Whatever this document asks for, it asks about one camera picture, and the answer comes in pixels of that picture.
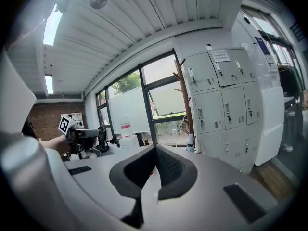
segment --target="door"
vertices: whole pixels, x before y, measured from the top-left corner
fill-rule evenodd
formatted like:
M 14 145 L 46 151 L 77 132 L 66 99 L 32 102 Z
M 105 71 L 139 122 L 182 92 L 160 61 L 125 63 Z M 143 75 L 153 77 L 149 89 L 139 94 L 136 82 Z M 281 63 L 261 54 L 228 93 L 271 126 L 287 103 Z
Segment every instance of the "door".
M 245 152 L 245 129 L 243 127 L 226 131 L 225 142 L 220 155 L 220 160 L 225 161 L 238 170 L 242 167 L 241 157 L 244 156 Z
M 244 156 L 241 157 L 241 172 L 249 174 L 257 158 L 259 142 L 261 138 L 261 123 L 255 122 L 245 127 L 245 149 Z
M 214 70 L 216 72 L 217 79 L 219 81 L 219 85 L 221 87 L 239 84 L 238 79 L 238 70 L 235 64 L 235 61 L 227 61 L 227 62 L 215 62 L 213 54 L 215 51 L 208 51 L 208 55 L 210 56 L 212 63 L 214 65 Z
M 220 92 L 212 91 L 194 96 L 199 133 L 222 130 Z
M 246 102 L 246 120 L 249 125 L 261 119 L 262 97 L 259 85 L 257 83 L 243 86 L 243 89 Z
M 246 124 L 245 98 L 242 87 L 221 90 L 226 129 Z
M 227 52 L 231 61 L 236 64 L 238 77 L 242 83 L 257 80 L 255 68 L 245 49 L 229 49 Z
M 219 158 L 222 151 L 222 145 L 223 145 L 222 132 L 216 134 L 200 135 L 200 146 L 201 146 L 201 151 L 204 155 L 213 158 Z
M 187 57 L 184 66 L 193 92 L 217 87 L 213 64 L 207 54 Z

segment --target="white box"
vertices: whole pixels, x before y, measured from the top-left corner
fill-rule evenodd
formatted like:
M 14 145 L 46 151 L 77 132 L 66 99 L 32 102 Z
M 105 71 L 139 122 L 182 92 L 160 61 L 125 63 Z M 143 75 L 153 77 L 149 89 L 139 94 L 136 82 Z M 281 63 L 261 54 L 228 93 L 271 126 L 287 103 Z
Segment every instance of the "white box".
M 125 137 L 119 139 L 120 148 L 123 150 L 129 150 L 132 148 L 139 148 L 137 135 L 131 135 L 130 137 Z

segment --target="paper on wall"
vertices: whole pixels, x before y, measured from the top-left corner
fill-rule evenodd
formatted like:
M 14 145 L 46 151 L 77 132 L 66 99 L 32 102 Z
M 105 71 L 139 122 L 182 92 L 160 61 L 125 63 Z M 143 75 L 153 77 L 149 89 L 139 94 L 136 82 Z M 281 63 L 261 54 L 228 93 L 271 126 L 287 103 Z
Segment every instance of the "paper on wall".
M 211 51 L 211 54 L 216 63 L 231 61 L 226 50 L 214 50 L 214 51 Z

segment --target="ceiling light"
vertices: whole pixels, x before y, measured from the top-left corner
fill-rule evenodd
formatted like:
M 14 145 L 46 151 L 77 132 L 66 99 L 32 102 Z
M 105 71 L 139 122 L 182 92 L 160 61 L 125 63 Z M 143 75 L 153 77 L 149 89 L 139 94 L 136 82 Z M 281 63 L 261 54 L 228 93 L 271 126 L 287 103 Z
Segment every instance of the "ceiling light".
M 48 94 L 53 94 L 52 75 L 45 75 L 45 81 Z
M 52 13 L 48 17 L 45 25 L 45 32 L 44 32 L 44 40 L 43 43 L 45 45 L 53 46 L 54 38 L 56 36 L 56 32 L 58 29 L 59 22 L 62 17 L 62 13 L 60 11 L 56 11 L 57 5 L 54 6 Z

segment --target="metal locker cabinet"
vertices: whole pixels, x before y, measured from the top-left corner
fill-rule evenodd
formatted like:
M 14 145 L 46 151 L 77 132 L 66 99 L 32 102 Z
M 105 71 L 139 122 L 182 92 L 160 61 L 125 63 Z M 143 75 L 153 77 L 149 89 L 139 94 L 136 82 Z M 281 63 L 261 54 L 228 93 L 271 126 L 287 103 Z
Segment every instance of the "metal locker cabinet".
M 241 157 L 244 155 L 245 130 L 246 127 L 226 131 L 225 142 L 220 155 L 220 160 L 238 170 L 242 167 Z
M 256 122 L 245 128 L 245 153 L 241 157 L 241 172 L 244 174 L 249 174 L 251 172 L 256 161 L 261 131 L 261 122 Z
M 212 91 L 194 96 L 199 133 L 222 130 L 220 92 Z
M 221 90 L 226 129 L 236 128 L 246 122 L 245 98 L 242 87 Z
M 184 66 L 193 92 L 217 87 L 213 64 L 207 54 L 187 57 Z
M 201 134 L 200 135 L 200 146 L 201 151 L 206 156 L 213 158 L 219 158 L 222 151 L 223 145 L 223 133 L 215 134 Z
M 231 61 L 236 64 L 238 77 L 242 83 L 257 80 L 253 63 L 245 49 L 229 49 L 227 53 Z
M 235 61 L 215 63 L 211 51 L 208 51 L 208 55 L 210 56 L 214 65 L 213 67 L 216 72 L 219 86 L 224 87 L 240 83 L 238 79 L 238 70 Z
M 243 86 L 243 89 L 246 102 L 247 124 L 249 125 L 261 119 L 262 97 L 257 83 Z

